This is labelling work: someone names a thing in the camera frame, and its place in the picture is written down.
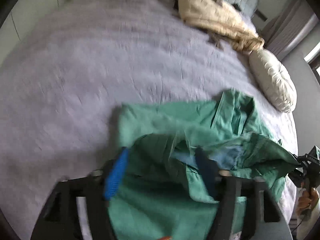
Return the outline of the person's right hand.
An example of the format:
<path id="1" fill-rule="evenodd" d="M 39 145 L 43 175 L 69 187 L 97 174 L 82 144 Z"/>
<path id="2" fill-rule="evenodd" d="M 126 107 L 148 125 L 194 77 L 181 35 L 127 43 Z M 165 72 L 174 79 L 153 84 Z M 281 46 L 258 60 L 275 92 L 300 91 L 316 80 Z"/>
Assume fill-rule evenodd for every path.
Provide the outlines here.
<path id="1" fill-rule="evenodd" d="M 304 182 L 301 183 L 301 196 L 298 198 L 296 213 L 302 217 L 304 211 L 311 211 L 310 218 L 319 218 L 319 192 L 312 187 L 310 191 L 305 189 Z"/>

